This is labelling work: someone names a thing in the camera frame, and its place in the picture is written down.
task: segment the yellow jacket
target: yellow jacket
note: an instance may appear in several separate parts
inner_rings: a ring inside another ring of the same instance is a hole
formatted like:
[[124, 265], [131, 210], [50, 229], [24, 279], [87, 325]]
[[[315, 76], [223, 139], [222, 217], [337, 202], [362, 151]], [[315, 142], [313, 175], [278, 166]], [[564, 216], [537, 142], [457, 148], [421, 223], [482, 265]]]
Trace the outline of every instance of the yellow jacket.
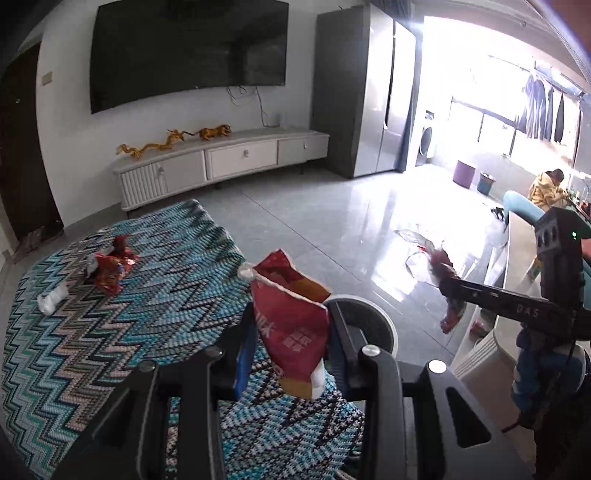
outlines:
[[555, 186], [550, 175], [544, 172], [538, 175], [531, 184], [527, 199], [547, 212], [556, 203], [554, 200], [556, 196], [562, 192], [563, 189]]

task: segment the light switch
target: light switch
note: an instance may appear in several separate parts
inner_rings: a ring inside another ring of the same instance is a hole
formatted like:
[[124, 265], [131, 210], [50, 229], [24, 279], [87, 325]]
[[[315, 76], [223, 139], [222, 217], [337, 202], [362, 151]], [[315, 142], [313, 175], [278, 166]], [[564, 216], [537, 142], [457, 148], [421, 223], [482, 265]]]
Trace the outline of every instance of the light switch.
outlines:
[[48, 72], [41, 77], [41, 85], [45, 86], [51, 82], [53, 82], [53, 72]]

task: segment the blue patterned rug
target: blue patterned rug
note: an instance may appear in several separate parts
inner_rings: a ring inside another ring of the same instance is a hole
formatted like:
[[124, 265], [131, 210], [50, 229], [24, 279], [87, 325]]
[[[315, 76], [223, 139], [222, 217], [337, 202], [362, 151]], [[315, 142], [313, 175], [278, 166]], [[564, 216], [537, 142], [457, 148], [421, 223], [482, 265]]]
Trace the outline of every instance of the blue patterned rug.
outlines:
[[[139, 263], [106, 297], [84, 283], [86, 257], [127, 233]], [[8, 435], [39, 478], [49, 478], [113, 386], [144, 358], [188, 358], [239, 321], [250, 299], [236, 271], [244, 258], [195, 201], [127, 220], [74, 243], [23, 275], [12, 306], [3, 365]], [[37, 296], [65, 281], [52, 316]], [[361, 440], [363, 415], [331, 377], [317, 401], [281, 391], [262, 344], [238, 403], [220, 407], [229, 479], [333, 478]], [[176, 465], [171, 416], [167, 477]]]

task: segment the refrigerator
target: refrigerator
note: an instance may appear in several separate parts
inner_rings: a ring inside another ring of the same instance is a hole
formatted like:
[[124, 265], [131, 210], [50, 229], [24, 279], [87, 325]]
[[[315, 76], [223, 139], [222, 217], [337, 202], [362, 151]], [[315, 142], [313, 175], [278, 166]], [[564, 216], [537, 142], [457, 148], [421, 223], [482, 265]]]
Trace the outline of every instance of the refrigerator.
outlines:
[[331, 171], [352, 179], [398, 168], [415, 47], [374, 5], [318, 16], [311, 127], [330, 135]]

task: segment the trash bin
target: trash bin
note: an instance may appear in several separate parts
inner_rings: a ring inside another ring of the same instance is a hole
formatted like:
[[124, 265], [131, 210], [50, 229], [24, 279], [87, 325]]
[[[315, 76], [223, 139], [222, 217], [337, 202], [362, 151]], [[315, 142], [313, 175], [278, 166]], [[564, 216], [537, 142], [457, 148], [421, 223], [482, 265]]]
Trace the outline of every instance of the trash bin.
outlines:
[[494, 177], [490, 176], [488, 173], [481, 173], [477, 190], [488, 197], [488, 194], [491, 192], [492, 184], [495, 181]]
[[458, 160], [456, 169], [453, 172], [453, 181], [465, 189], [469, 189], [475, 172], [476, 167], [474, 165]]

